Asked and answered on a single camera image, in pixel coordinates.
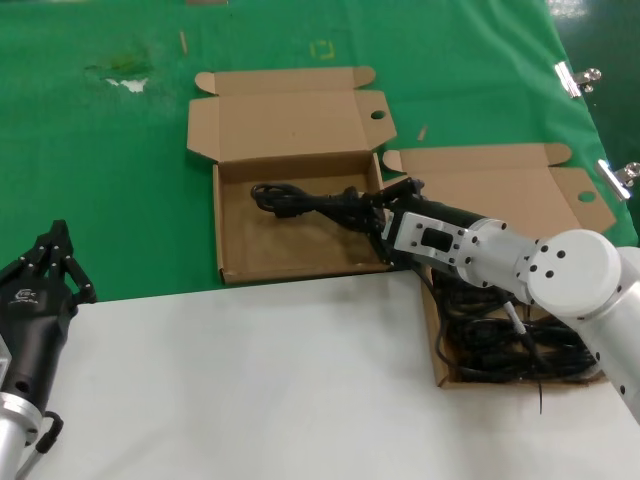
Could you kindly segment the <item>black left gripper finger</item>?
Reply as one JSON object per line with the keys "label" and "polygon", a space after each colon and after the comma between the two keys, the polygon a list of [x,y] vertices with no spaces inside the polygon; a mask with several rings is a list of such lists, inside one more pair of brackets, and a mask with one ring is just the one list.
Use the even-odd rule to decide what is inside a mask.
{"label": "black left gripper finger", "polygon": [[60,235],[61,221],[55,220],[47,232],[36,238],[29,250],[1,270],[1,285],[6,286],[22,278],[42,277],[51,264],[54,251],[59,248]]}
{"label": "black left gripper finger", "polygon": [[69,277],[76,287],[71,294],[74,304],[94,304],[97,294],[93,282],[81,268],[74,257],[74,247],[71,241],[68,225],[64,220],[53,223],[53,274],[62,281]]}

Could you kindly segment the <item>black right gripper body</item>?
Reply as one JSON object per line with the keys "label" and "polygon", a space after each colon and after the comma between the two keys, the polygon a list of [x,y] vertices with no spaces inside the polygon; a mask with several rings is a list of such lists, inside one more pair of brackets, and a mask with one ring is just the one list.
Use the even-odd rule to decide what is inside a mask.
{"label": "black right gripper body", "polygon": [[425,220],[419,221],[423,231],[431,228],[451,234],[453,238],[463,236],[474,223],[485,219],[483,215],[428,200],[419,194],[403,194],[390,201],[387,207],[393,213],[393,216],[389,217],[388,226],[385,228],[387,238],[395,238],[399,234],[400,224],[405,213],[413,213],[419,217],[425,217]]}

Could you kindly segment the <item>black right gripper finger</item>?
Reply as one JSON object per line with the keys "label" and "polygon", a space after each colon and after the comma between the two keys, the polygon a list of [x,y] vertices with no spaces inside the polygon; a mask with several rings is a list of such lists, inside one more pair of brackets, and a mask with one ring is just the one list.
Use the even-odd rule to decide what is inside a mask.
{"label": "black right gripper finger", "polygon": [[395,266],[394,253],[391,247],[382,239],[380,232],[369,232],[368,240],[377,255],[378,259],[384,265],[389,267]]}
{"label": "black right gripper finger", "polygon": [[408,198],[412,195],[421,195],[424,182],[412,177],[406,177],[392,183],[382,190],[366,195],[366,203],[371,206],[389,206],[397,200]]}

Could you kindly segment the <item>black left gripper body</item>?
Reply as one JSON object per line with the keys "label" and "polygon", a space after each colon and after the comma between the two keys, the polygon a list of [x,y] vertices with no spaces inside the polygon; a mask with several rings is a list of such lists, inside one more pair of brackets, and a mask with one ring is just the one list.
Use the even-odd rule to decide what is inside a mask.
{"label": "black left gripper body", "polygon": [[76,313],[71,289],[59,280],[29,277],[1,287],[1,337],[11,354],[2,392],[47,406]]}

